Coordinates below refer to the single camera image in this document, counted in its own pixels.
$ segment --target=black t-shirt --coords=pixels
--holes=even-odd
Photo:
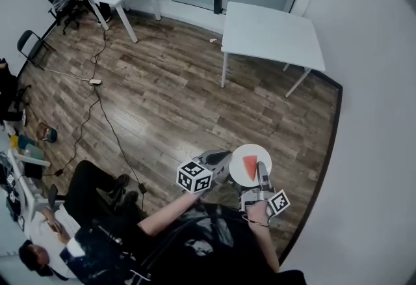
[[[192,222],[206,215],[215,218]],[[306,284],[301,271],[274,273],[248,223],[238,211],[223,206],[197,204],[156,239],[142,234],[143,258],[157,247],[164,249],[149,269],[153,284]]]

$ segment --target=table leg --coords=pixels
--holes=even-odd
[[[155,18],[157,21],[161,19],[161,12],[159,11],[159,6],[157,4],[157,0],[150,0],[151,4],[153,5],[153,11],[155,13]]]
[[[122,21],[123,21],[123,23],[124,23],[124,26],[125,26],[125,28],[127,29],[127,32],[129,33],[129,35],[130,35],[130,38],[131,38],[131,40],[134,42],[134,43],[137,43],[138,42],[138,40],[137,40],[137,37],[136,37],[136,34],[135,34],[135,32],[133,31],[133,28],[131,28],[131,25],[130,25],[130,23],[129,23],[129,20],[127,19],[127,17],[125,16],[125,13],[124,13],[124,11],[123,11],[123,8],[122,8],[122,6],[119,4],[119,5],[117,5],[116,6],[116,10],[117,10],[117,12],[118,12],[118,15],[120,16],[120,18],[122,19]]]
[[[224,63],[222,64],[222,79],[221,79],[222,88],[224,88],[224,86],[226,85],[227,66],[228,66],[228,53],[224,53]]]
[[[103,16],[101,15],[101,12],[99,11],[96,2],[90,1],[92,8],[94,9],[94,12],[96,13],[96,16],[98,17],[98,20],[101,22],[103,28],[108,31],[109,26],[105,22]]]
[[[285,97],[286,98],[288,98],[289,97],[289,95],[291,95],[292,94],[292,92],[294,91],[294,90],[296,90],[296,88],[299,86],[299,84],[306,78],[306,76],[309,74],[309,72],[310,71],[312,71],[312,69],[309,69],[309,68],[307,68],[307,69],[305,69],[305,72],[304,72],[304,74],[302,74],[301,76],[300,76],[300,78],[299,78],[299,80],[293,85],[293,87],[291,88],[291,90],[290,91],[288,91],[288,93],[286,93],[286,95],[285,95]]]

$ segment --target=white shirt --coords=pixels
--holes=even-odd
[[[63,204],[59,206],[59,210],[55,212],[57,221],[65,228],[69,236],[72,238],[81,227],[65,210]],[[35,245],[43,247],[49,255],[48,266],[54,269],[59,275],[66,278],[76,278],[71,270],[66,266],[59,254],[64,249],[65,245],[59,241],[58,234],[52,231],[49,227],[46,218],[40,212],[34,214],[31,223],[31,241]]]

